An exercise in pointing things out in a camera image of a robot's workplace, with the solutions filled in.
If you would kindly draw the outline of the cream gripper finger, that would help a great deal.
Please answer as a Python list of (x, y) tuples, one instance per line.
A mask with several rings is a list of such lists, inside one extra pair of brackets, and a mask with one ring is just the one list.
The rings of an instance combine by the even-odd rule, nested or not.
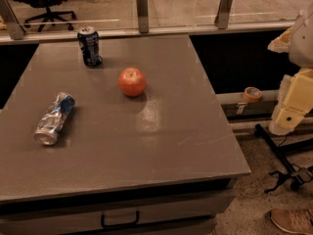
[(278, 104), (269, 124), (271, 133), (287, 135), (313, 109), (313, 70), (302, 68), (294, 76), (284, 75), (278, 92)]
[(272, 40), (267, 49), (276, 53), (287, 53), (290, 49), (291, 27)]

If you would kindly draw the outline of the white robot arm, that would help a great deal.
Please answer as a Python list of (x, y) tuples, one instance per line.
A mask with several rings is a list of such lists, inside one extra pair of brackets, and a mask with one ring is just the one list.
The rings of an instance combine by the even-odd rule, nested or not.
[(272, 40), (268, 49), (288, 53), (290, 62), (300, 67), (295, 75), (284, 75), (269, 124), (271, 133), (283, 136), (313, 109), (313, 4), (301, 10), (295, 24)]

